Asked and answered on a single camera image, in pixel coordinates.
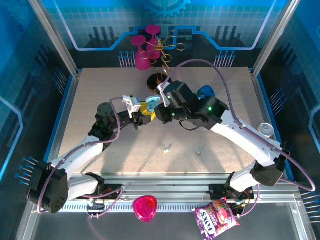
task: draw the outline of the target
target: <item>gear logo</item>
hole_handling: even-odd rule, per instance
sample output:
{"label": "gear logo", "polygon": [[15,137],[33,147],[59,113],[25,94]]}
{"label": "gear logo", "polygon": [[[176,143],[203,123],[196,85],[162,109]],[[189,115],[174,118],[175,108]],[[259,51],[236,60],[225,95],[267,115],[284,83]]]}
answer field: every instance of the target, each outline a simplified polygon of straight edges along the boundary
{"label": "gear logo", "polygon": [[174,14],[180,14],[181,10],[186,9],[186,5],[190,4],[191,0],[141,0],[141,4],[150,14],[155,14],[157,17],[167,16],[173,17]]}

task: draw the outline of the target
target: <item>pink wine glass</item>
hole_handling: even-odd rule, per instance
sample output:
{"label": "pink wine glass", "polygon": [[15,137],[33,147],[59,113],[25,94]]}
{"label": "pink wine glass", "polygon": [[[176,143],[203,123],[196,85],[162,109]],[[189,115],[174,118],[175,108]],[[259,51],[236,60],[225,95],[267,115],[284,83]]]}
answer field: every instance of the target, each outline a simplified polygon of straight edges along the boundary
{"label": "pink wine glass", "polygon": [[142,49],[142,45],[146,42],[146,38],[144,36],[138,35],[131,38],[131,44],[138,47],[138,51],[136,51],[134,59],[135,59],[135,67],[140,71],[145,71],[150,68],[150,59],[149,53]]}
{"label": "pink wine glass", "polygon": [[160,33],[161,28],[157,25],[149,25],[146,27],[145,31],[152,35],[149,44],[146,45],[146,51],[149,53],[149,59],[159,59],[161,57],[161,51],[156,50],[158,45],[156,34]]}

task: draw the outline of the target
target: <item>aluminum frame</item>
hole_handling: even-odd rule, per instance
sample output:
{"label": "aluminum frame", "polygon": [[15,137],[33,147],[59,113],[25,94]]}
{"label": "aluminum frame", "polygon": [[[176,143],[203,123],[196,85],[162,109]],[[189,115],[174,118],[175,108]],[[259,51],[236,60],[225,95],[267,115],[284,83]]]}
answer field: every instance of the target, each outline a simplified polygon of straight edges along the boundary
{"label": "aluminum frame", "polygon": [[259,54],[255,64],[253,66],[253,76],[257,77],[260,73],[261,69],[265,65],[269,55],[271,54],[272,50],[274,49],[276,43],[278,42],[279,38],[283,34],[286,26],[288,25],[291,17],[295,13],[296,8],[298,7],[301,0],[288,0],[287,4],[285,5],[282,14],[280,15],[276,27],[273,28],[268,40],[266,41],[261,53]]}
{"label": "aluminum frame", "polygon": [[58,30],[56,29],[55,25],[53,24],[49,14],[43,5],[41,0],[28,0],[30,5],[32,6],[36,16],[42,23],[46,33],[49,35],[53,45],[57,49],[60,57],[62,58],[64,64],[68,68],[71,75],[75,78],[78,75],[77,66],[70,55],[67,46],[65,45],[64,41],[62,40]]}

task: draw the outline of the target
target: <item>yellow object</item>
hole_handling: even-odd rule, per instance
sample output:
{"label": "yellow object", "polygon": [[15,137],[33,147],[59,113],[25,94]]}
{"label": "yellow object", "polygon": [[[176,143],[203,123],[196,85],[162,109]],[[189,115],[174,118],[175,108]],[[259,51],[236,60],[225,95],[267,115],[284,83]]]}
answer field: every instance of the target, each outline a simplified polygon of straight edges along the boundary
{"label": "yellow object", "polygon": [[140,107],[140,112],[144,115],[144,116],[149,116],[151,117],[151,122],[155,119],[156,114],[152,111],[148,111],[147,106],[148,103],[146,102],[141,102],[141,107]]}

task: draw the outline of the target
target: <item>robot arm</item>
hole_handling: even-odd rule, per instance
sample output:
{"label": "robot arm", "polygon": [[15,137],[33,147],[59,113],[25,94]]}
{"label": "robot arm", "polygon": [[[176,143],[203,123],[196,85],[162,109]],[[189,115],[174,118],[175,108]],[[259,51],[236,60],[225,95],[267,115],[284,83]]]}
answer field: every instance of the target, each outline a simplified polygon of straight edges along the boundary
{"label": "robot arm", "polygon": [[[147,110],[145,102],[140,102],[135,97],[123,96],[123,102],[126,103],[128,110],[118,113],[121,128],[133,125],[138,130],[138,127],[152,122],[156,117],[154,112]],[[43,209],[50,213],[56,213],[68,200],[83,195],[101,196],[110,188],[109,185],[105,184],[105,180],[102,177],[91,172],[71,178],[81,166],[111,145],[111,143],[99,142],[109,141],[116,137],[114,130],[118,128],[118,125],[115,113],[109,103],[102,103],[98,107],[95,118],[96,123],[81,143],[52,162],[40,161],[33,166],[34,169],[27,193],[28,200],[38,204],[40,194],[49,175],[70,152],[73,153],[67,161],[55,170],[49,185],[46,187],[41,203]],[[74,151],[79,146],[85,147]]]}
{"label": "robot arm", "polygon": [[[285,170],[285,160],[278,151],[266,143],[257,140],[243,127],[236,123],[228,106],[214,96],[199,99],[184,82],[166,83],[164,88],[158,86],[160,95],[165,98],[163,104],[156,107],[155,112],[163,124],[178,120],[180,125],[188,121],[195,125],[194,129],[204,127],[220,134],[255,158],[255,161],[239,172],[233,172],[224,189],[222,197],[237,198],[246,189],[263,184],[274,186]],[[282,150],[281,144],[274,141],[239,119],[242,126],[263,138],[267,143]]]}

